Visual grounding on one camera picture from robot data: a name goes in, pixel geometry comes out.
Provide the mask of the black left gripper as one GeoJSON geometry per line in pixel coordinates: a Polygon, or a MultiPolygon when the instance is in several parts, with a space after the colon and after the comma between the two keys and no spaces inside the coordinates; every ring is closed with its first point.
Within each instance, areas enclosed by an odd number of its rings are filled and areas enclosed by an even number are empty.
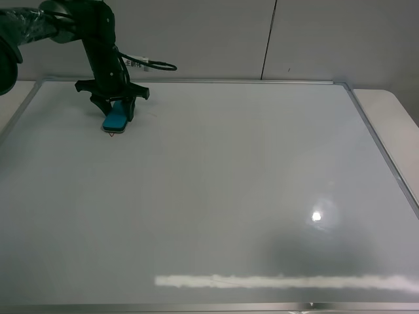
{"type": "Polygon", "coordinates": [[[93,80],[78,80],[75,88],[78,92],[90,92],[90,101],[105,115],[112,111],[112,104],[107,99],[125,98],[123,110],[127,120],[133,120],[136,97],[148,99],[148,88],[130,82],[126,76],[126,68],[121,64],[94,65],[93,80]]]}

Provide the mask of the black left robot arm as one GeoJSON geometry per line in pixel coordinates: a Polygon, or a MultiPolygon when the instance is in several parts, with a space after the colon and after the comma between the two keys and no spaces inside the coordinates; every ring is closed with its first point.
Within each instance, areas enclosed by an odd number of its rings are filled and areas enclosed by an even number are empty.
{"type": "Polygon", "coordinates": [[[43,1],[37,8],[1,9],[1,94],[8,93],[23,62],[19,47],[43,39],[65,44],[82,41],[94,78],[79,80],[78,92],[104,115],[112,102],[121,101],[127,120],[134,117],[138,97],[149,98],[149,89],[130,81],[123,55],[116,46],[115,15],[103,1],[43,1]]]}

